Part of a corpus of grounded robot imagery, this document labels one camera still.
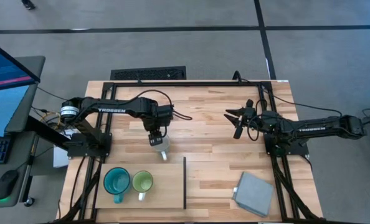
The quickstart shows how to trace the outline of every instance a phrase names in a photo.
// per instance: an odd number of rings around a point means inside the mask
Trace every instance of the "teal mug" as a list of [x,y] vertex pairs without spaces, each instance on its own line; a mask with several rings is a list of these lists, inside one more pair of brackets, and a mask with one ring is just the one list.
[[105,190],[113,195],[115,203],[122,203],[124,194],[130,189],[130,173],[124,168],[112,168],[106,173],[103,180],[103,187]]

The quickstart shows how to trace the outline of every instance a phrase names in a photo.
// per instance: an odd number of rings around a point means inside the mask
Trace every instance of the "ceramic mug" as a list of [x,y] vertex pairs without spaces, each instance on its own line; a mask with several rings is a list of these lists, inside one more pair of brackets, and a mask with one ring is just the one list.
[[103,187],[105,190],[113,195],[115,203],[122,203],[124,194],[130,189],[130,173],[124,168],[112,168],[106,173],[103,180]]
[[133,188],[139,192],[138,200],[143,201],[146,192],[152,188],[153,176],[148,171],[139,171],[133,177]]
[[163,142],[161,144],[158,144],[158,145],[155,145],[155,146],[152,146],[152,147],[155,151],[160,152],[161,156],[163,157],[163,160],[166,161],[167,160],[167,153],[168,153],[168,150],[170,148],[170,138],[168,138],[168,135],[166,135],[163,138]]

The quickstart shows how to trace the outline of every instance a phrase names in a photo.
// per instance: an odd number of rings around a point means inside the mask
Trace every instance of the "monitor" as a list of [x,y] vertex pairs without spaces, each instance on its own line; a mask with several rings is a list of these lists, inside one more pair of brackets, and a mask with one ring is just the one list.
[[0,48],[0,90],[37,82],[39,77]]

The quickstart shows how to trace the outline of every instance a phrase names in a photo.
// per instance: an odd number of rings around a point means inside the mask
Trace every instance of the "black metal frame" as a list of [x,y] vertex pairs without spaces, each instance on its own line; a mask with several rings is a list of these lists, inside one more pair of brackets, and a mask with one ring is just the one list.
[[[269,94],[268,94],[269,99],[268,100],[270,102],[271,109],[273,111],[277,110],[276,105],[275,105],[275,99],[273,98],[273,95],[272,95],[273,92],[272,92],[271,82],[242,82],[242,78],[241,78],[240,74],[235,74],[234,79],[237,79],[237,82],[235,82],[235,81],[228,81],[228,82],[214,82],[214,81],[213,82],[133,82],[133,83],[106,82],[103,85],[102,98],[106,98],[108,90],[111,89],[110,99],[114,100],[115,96],[116,96],[116,89],[117,88],[119,88],[119,87],[131,87],[131,86],[150,86],[150,87],[152,87],[152,86],[255,86],[259,89],[260,100],[264,99],[263,90],[269,92]],[[103,113],[98,114],[97,125],[96,125],[97,128],[100,128],[101,121],[102,121],[102,116],[103,116]],[[105,133],[110,133],[112,114],[109,113],[109,114],[107,114],[107,116],[108,117],[107,117],[107,124],[106,124],[106,127],[105,127]],[[273,173],[274,173],[274,178],[275,178],[275,185],[276,185],[276,190],[277,190],[277,195],[278,195],[278,203],[279,203],[281,218],[282,218],[283,222],[289,221],[289,218],[287,217],[285,200],[284,200],[283,191],[282,191],[282,182],[283,181],[286,181],[285,184],[288,184],[288,186],[290,186],[290,187],[293,186],[292,177],[291,177],[291,174],[290,174],[290,168],[289,168],[289,165],[288,165],[287,157],[286,156],[281,157],[283,167],[284,167],[284,171],[285,171],[285,173],[284,173],[285,180],[281,181],[281,179],[278,178],[275,175],[275,167],[277,166],[276,165],[277,164],[277,157],[274,156],[273,154],[270,155],[268,152],[269,152],[269,150],[267,149],[267,154],[271,157],[271,162],[272,162],[272,165],[273,165]],[[90,157],[90,160],[88,162],[87,173],[86,173],[86,176],[85,176],[85,182],[84,182],[84,188],[83,189],[86,189],[86,187],[89,185],[89,183],[92,179],[92,172],[93,172],[94,162],[95,162],[95,158]],[[102,157],[100,159],[100,165],[99,166],[101,166],[102,163],[104,163],[104,162],[105,162],[105,157]],[[186,158],[184,158],[184,175],[185,175],[185,173],[186,173]],[[96,219],[96,215],[97,215],[97,209],[95,208],[95,201],[96,201],[97,192],[98,192],[98,183],[96,183],[96,187],[95,187],[95,193],[94,193],[93,204],[92,204],[91,219]],[[82,202],[81,202],[82,206],[80,208],[79,219],[84,219],[84,217],[85,217],[85,206],[84,205],[87,204],[87,197],[88,197],[88,195],[85,195],[85,194],[82,195]],[[293,217],[295,218],[295,220],[299,220],[300,219],[300,216],[298,214],[298,209],[299,208],[297,207],[297,204],[294,202],[294,199],[293,198],[290,198],[290,199],[291,199]],[[307,220],[307,221],[309,223],[320,223],[322,220]]]

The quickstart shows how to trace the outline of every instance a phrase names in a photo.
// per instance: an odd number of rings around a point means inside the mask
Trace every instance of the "mug handle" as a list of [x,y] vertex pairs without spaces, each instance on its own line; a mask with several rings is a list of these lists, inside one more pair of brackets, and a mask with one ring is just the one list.
[[142,202],[145,199],[145,196],[146,196],[146,192],[140,193],[138,196],[138,200]]
[[124,198],[123,194],[114,195],[113,196],[113,201],[115,203],[122,203],[123,202],[123,198]]
[[162,151],[161,152],[161,156],[163,157],[163,160],[166,161],[167,160],[167,154],[165,151]]

